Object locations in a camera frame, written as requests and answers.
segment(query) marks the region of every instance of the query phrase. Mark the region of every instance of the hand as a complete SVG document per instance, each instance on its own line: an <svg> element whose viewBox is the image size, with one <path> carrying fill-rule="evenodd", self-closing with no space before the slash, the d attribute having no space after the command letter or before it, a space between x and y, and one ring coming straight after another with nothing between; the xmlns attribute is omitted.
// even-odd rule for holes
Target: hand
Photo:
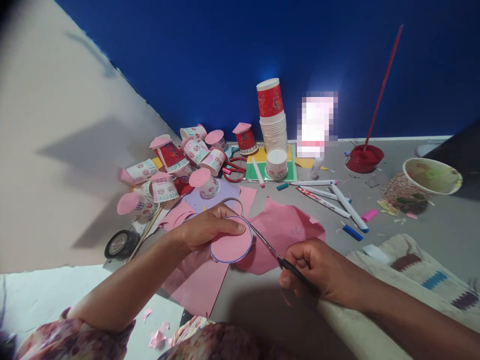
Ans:
<svg viewBox="0 0 480 360"><path fill-rule="evenodd" d="M284 258L320 291L320 296L347 308L365 311L382 282L323 241L313 237L290 245ZM280 285L301 297L307 288L291 271L280 274Z"/></svg>
<svg viewBox="0 0 480 360"><path fill-rule="evenodd" d="M218 204L182 225L170 231L173 237L180 241L189 251L197 251L205 247L218 233L240 235L245 226L236 221L224 219L228 216L238 216L224 204Z"/></svg>

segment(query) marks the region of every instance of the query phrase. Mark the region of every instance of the forearm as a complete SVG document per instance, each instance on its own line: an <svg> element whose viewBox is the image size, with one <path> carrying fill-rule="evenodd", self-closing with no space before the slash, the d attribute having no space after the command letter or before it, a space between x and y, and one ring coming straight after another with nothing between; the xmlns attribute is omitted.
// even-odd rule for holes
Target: forearm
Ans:
<svg viewBox="0 0 480 360"><path fill-rule="evenodd" d="M414 359L480 359L480 334L390 285L364 312Z"/></svg>
<svg viewBox="0 0 480 360"><path fill-rule="evenodd" d="M142 310L163 282L190 253L169 232L147 252L115 271L68 313L91 326L120 332Z"/></svg>

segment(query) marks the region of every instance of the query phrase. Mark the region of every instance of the left hand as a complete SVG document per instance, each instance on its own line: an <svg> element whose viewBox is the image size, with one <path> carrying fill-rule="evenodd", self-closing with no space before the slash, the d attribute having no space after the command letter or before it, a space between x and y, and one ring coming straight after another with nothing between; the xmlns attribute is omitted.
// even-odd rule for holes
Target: left hand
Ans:
<svg viewBox="0 0 480 360"><path fill-rule="evenodd" d="M218 233L240 235L245 226L236 221L224 219L228 216L238 216L224 204L218 204L207 209L182 225L174 228L170 233L174 238L186 246L189 251L198 251L212 240Z"/></svg>

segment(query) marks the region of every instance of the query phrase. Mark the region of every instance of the blue wall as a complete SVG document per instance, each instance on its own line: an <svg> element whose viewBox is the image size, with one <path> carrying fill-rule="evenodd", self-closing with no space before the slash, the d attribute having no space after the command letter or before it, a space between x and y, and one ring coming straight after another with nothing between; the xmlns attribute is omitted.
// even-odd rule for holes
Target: blue wall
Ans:
<svg viewBox="0 0 480 360"><path fill-rule="evenodd" d="M480 1L57 0L176 132L261 138L255 85L279 77L288 137L306 91L338 91L340 138L451 135L480 116Z"/></svg>

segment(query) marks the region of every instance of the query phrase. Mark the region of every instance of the black scissor handle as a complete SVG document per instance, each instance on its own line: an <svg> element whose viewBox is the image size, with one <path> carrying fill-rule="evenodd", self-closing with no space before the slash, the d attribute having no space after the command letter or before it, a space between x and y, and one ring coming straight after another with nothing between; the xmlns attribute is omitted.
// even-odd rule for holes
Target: black scissor handle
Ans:
<svg viewBox="0 0 480 360"><path fill-rule="evenodd" d="M315 285L313 285L305 276L303 276L303 274L295 266L293 266L288 260L282 259L280 261L279 259L278 263L280 264L280 267L290 270L292 273L294 273L295 276L299 278L302 283L305 284L305 286L308 288L308 290L314 297L316 298L319 297L320 292L315 287Z"/></svg>

